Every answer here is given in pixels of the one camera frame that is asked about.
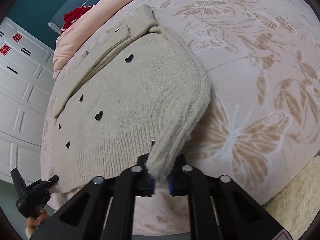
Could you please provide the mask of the left human hand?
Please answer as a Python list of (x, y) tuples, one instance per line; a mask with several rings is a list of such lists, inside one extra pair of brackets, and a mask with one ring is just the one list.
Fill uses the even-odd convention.
[(40, 209), (40, 215), (37, 218), (28, 217), (26, 219), (25, 234), (29, 239), (31, 235), (36, 231), (36, 229), (45, 221), (50, 218), (50, 215), (45, 209)]

